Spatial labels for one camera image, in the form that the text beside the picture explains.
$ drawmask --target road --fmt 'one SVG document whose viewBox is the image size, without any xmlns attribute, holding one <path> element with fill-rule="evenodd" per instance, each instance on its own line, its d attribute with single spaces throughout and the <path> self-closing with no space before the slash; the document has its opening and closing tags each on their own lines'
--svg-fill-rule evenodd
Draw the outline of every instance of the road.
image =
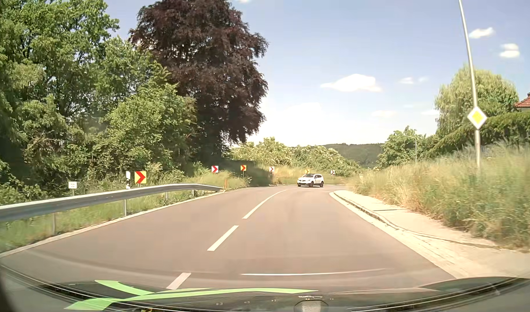
<svg viewBox="0 0 530 312">
<path fill-rule="evenodd" d="M 345 208 L 344 187 L 240 189 L 8 255 L 0 263 L 68 283 L 156 287 L 414 287 L 453 277 Z"/>
</svg>

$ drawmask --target dry grass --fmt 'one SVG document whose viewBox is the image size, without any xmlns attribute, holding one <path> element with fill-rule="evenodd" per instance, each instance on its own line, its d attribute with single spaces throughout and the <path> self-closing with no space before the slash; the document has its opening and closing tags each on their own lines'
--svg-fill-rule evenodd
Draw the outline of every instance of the dry grass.
<svg viewBox="0 0 530 312">
<path fill-rule="evenodd" d="M 530 147 L 495 148 L 477 167 L 468 153 L 368 171 L 351 185 L 507 246 L 530 248 Z"/>
<path fill-rule="evenodd" d="M 261 168 L 269 170 L 268 166 L 261 166 Z M 346 184 L 345 177 L 332 177 L 330 172 L 310 169 L 310 173 L 319 173 L 324 176 L 325 184 Z M 298 178 L 305 174 L 305 168 L 275 166 L 273 175 L 273 184 L 296 184 Z"/>
</svg>

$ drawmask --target blue sky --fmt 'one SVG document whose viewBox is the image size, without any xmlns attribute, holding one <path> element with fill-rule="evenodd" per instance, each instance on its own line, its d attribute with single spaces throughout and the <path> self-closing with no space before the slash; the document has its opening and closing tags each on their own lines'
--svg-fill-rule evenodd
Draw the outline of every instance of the blue sky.
<svg viewBox="0 0 530 312">
<path fill-rule="evenodd" d="M 154 1 L 107 0 L 128 37 Z M 257 135 L 287 145 L 379 143 L 406 125 L 433 134 L 434 98 L 467 62 L 457 0 L 233 0 L 269 42 Z M 530 91 L 530 0 L 463 0 L 477 68 Z"/>
</svg>

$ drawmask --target white suv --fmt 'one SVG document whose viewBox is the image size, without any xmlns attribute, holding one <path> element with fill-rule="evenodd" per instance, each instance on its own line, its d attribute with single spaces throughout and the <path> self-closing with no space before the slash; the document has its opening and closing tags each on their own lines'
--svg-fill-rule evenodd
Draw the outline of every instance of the white suv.
<svg viewBox="0 0 530 312">
<path fill-rule="evenodd" d="M 298 187 L 301 187 L 302 185 L 307 185 L 311 188 L 314 185 L 323 187 L 325 185 L 325 181 L 323 176 L 320 174 L 304 174 L 298 179 Z"/>
</svg>

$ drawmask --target street lamp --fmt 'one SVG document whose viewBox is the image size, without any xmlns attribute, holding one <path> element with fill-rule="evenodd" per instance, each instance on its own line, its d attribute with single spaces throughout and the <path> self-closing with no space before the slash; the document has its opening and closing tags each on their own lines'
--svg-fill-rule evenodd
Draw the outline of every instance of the street lamp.
<svg viewBox="0 0 530 312">
<path fill-rule="evenodd" d="M 473 92 L 473 108 L 477 107 L 477 88 L 475 86 L 475 72 L 473 72 L 473 60 L 471 58 L 471 48 L 469 47 L 468 26 L 465 24 L 465 15 L 463 14 L 463 6 L 461 0 L 457 0 L 460 4 L 461 21 L 463 23 L 463 32 L 465 33 L 465 44 L 468 48 L 469 58 L 469 72 L 471 73 L 471 91 Z M 477 159 L 477 170 L 481 170 L 481 132 L 475 130 L 475 156 Z"/>
<path fill-rule="evenodd" d="M 404 137 L 412 138 L 415 140 L 415 166 L 417 166 L 417 138 L 414 138 L 414 137 L 411 137 L 405 134 L 404 134 Z"/>
</svg>

